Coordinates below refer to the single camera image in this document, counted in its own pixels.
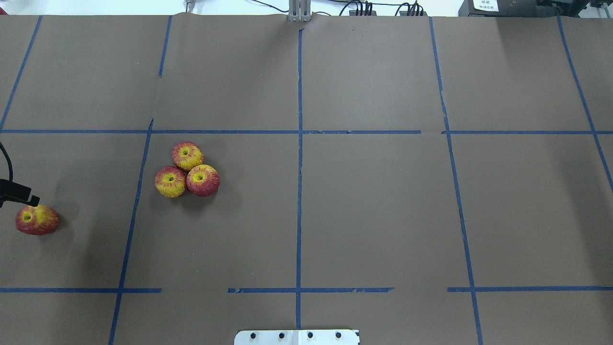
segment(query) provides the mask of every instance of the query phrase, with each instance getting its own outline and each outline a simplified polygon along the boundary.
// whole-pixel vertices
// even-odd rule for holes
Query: black device
[[[460,17],[578,17],[590,0],[464,0]]]
[[[9,166],[9,179],[0,179],[0,207],[5,201],[13,201],[14,203],[22,203],[30,206],[38,206],[40,198],[36,195],[30,196],[32,189],[24,185],[13,182],[13,164],[10,162],[9,154],[4,149],[0,142],[0,150],[6,159]]]

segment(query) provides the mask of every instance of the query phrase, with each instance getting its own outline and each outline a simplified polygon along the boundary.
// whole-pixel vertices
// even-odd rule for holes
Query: vertical blue line
[[[296,235],[296,329],[301,329],[302,304],[302,30],[298,31],[298,203]]]
[[[460,195],[460,185],[458,183],[458,175],[455,167],[455,157],[451,144],[451,129],[449,127],[449,119],[447,117],[447,107],[445,106],[445,100],[443,98],[443,78],[441,77],[441,67],[438,61],[438,51],[436,49],[436,38],[434,35],[434,23],[432,17],[428,17],[430,20],[430,34],[432,35],[432,49],[434,52],[434,61],[436,65],[436,76],[438,78],[438,90],[441,95],[441,107],[443,108],[445,132],[447,136],[447,146],[449,148],[449,159],[451,160],[451,171],[454,176],[455,198],[458,204],[458,211],[460,213],[460,224],[462,226],[462,240],[464,242],[464,256],[466,258],[466,270],[468,271],[468,282],[470,283],[471,297],[473,300],[473,313],[474,324],[477,329],[477,341],[479,345],[483,345],[483,335],[481,332],[481,318],[479,317],[479,305],[477,304],[477,293],[474,289],[474,277],[473,277],[473,264],[470,259],[470,250],[468,247],[468,235],[466,234],[466,223],[464,221],[464,210],[462,207],[462,197]]]
[[[123,286],[126,282],[126,271],[128,270],[128,259],[130,257],[130,248],[132,246],[132,235],[134,234],[134,225],[136,223],[136,210],[139,208],[140,189],[143,185],[143,173],[145,172],[145,163],[149,153],[149,142],[151,141],[151,131],[153,129],[153,119],[149,123],[147,130],[147,139],[145,140],[145,150],[143,151],[143,159],[140,162],[139,183],[136,186],[136,196],[134,197],[134,206],[132,207],[132,218],[130,219],[130,230],[128,232],[128,242],[126,243],[126,252],[123,256],[123,265],[121,267],[121,277],[119,280],[119,291],[115,300],[115,312],[113,313],[113,323],[111,324],[111,332],[109,336],[109,345],[115,341],[115,330],[117,329],[117,319],[119,318],[119,309],[121,307],[121,296],[123,294]]]
[[[162,60],[159,62],[159,73],[158,75],[162,76],[162,71],[164,70],[164,61],[166,60],[166,48],[168,47],[168,37],[170,36],[170,24],[172,23],[172,16],[168,16],[168,24],[166,24],[166,38],[164,39],[164,49],[162,49]]]
[[[23,70],[26,67],[26,63],[28,63],[28,57],[30,56],[30,52],[32,51],[32,46],[34,45],[34,40],[36,39],[36,34],[38,33],[38,29],[40,28],[41,21],[42,16],[39,15],[39,19],[36,21],[36,26],[34,27],[34,32],[32,33],[32,38],[30,38],[30,44],[28,45],[26,54],[24,55],[23,61],[21,62],[21,67],[19,68],[19,72],[17,73],[17,78],[15,78],[13,90],[11,90],[10,92],[9,101],[6,103],[6,108],[4,108],[4,114],[2,115],[2,120],[0,121],[0,132],[4,128],[4,123],[6,122],[7,116],[9,116],[10,105],[13,103],[13,97],[15,97],[15,92],[17,92],[17,87],[19,86],[21,75],[23,74]]]
[[[587,116],[587,121],[590,124],[590,128],[592,129],[592,136],[594,137],[594,141],[596,142],[596,147],[598,148],[598,154],[600,155],[600,160],[603,163],[604,173],[607,175],[607,180],[609,181],[609,187],[613,192],[613,179],[611,179],[611,172],[609,171],[609,165],[607,164],[607,160],[604,157],[603,148],[600,146],[600,140],[598,139],[598,133],[596,133],[596,126],[594,126],[594,121],[592,120],[592,115],[590,114],[590,109],[587,106],[587,102],[585,100],[585,95],[583,94],[583,89],[581,88],[581,83],[579,83],[579,77],[577,76],[577,71],[574,68],[573,59],[571,58],[571,52],[568,50],[568,44],[566,43],[566,35],[564,35],[564,27],[562,27],[562,19],[558,15],[558,28],[560,29],[560,36],[562,37],[562,44],[564,45],[564,51],[566,52],[566,58],[568,59],[568,65],[571,68],[571,72],[573,73],[573,78],[575,80],[575,84],[577,85],[577,90],[579,91],[579,97],[581,97],[581,103],[583,104],[583,110],[585,111],[585,115]]]

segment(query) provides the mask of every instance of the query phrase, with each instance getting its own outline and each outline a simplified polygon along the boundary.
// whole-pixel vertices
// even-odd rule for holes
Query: gray metal bracket
[[[289,0],[289,21],[311,21],[311,0]]]

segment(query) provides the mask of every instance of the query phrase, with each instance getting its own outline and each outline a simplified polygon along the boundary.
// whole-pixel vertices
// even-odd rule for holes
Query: red and yellow apple
[[[188,189],[197,196],[209,196],[219,188],[219,174],[210,165],[197,165],[189,171]]]
[[[44,205],[26,206],[15,217],[17,230],[28,235],[46,235],[58,227],[58,213]]]
[[[166,198],[176,198],[185,192],[185,172],[174,166],[162,168],[155,175],[155,187]]]
[[[172,148],[172,161],[185,171],[204,163],[204,154],[198,145],[191,141],[183,141]]]

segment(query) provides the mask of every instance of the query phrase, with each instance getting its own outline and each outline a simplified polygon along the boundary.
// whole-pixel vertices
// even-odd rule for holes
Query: gray table
[[[613,343],[611,33],[1,16],[0,139],[62,222],[0,211],[0,343]],[[217,195],[153,187],[185,140]]]

